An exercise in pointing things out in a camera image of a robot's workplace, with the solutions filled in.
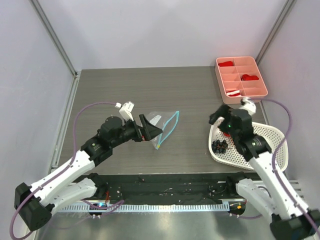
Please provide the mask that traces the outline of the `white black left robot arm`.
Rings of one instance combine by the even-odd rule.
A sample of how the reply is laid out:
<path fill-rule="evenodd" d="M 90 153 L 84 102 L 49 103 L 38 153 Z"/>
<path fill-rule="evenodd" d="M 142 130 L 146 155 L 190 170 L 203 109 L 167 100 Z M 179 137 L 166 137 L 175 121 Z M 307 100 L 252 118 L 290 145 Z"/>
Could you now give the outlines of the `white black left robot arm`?
<path fill-rule="evenodd" d="M 117 146 L 130 140 L 151 141 L 162 134 L 162 129 L 144 114 L 139 118 L 141 126 L 134 120 L 108 117 L 69 161 L 31 185 L 21 183 L 16 187 L 14 207 L 30 231 L 42 228 L 58 210 L 76 201 L 91 197 L 100 200 L 106 195 L 108 184 L 97 173 L 75 185 L 70 183 L 111 157 Z"/>

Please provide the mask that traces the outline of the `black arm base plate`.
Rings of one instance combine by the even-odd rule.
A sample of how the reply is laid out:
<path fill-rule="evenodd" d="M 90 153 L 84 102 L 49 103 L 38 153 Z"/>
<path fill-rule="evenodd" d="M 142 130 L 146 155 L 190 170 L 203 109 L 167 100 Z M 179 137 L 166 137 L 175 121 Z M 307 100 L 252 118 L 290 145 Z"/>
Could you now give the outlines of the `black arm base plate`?
<path fill-rule="evenodd" d="M 90 200 L 124 200 L 127 205 L 209 205 L 240 199 L 231 178 L 236 173 L 101 175 L 106 189 Z"/>

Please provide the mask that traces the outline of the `dark fake grape bunch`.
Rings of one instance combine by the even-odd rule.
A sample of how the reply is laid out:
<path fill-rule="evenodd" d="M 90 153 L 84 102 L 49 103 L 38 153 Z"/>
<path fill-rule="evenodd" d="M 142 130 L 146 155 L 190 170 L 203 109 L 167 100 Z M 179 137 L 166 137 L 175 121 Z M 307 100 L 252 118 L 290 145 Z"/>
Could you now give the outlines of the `dark fake grape bunch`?
<path fill-rule="evenodd" d="M 224 154 L 226 153 L 227 149 L 228 149 L 229 145 L 227 143 L 226 140 L 214 140 L 211 144 L 211 148 L 212 148 L 212 151 L 215 153 L 215 154 Z"/>

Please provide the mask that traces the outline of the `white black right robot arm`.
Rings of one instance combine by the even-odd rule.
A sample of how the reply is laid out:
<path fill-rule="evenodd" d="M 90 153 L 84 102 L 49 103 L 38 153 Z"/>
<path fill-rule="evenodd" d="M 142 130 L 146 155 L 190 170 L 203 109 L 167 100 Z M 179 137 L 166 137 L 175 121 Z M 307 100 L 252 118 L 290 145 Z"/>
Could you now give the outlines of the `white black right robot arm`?
<path fill-rule="evenodd" d="M 211 125 L 223 119 L 218 128 L 231 137 L 237 152 L 255 170 L 269 194 L 243 174 L 226 184 L 226 193 L 248 200 L 268 221 L 277 240 L 303 240 L 318 235 L 320 211 L 311 209 L 300 197 L 276 164 L 276 152 L 263 136 L 254 132 L 254 114 L 247 103 L 238 109 L 222 104 L 209 116 Z"/>

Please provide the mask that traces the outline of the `clear zip top bag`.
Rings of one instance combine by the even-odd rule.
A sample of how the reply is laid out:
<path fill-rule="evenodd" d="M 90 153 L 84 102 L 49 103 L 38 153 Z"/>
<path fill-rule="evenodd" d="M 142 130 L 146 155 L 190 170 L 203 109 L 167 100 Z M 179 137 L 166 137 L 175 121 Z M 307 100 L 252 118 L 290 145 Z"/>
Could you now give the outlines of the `clear zip top bag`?
<path fill-rule="evenodd" d="M 164 141 L 172 134 L 175 130 L 180 117 L 180 111 L 152 111 L 146 119 L 154 126 L 162 129 L 162 133 L 155 137 L 151 142 L 156 150 L 157 145 L 162 145 Z"/>

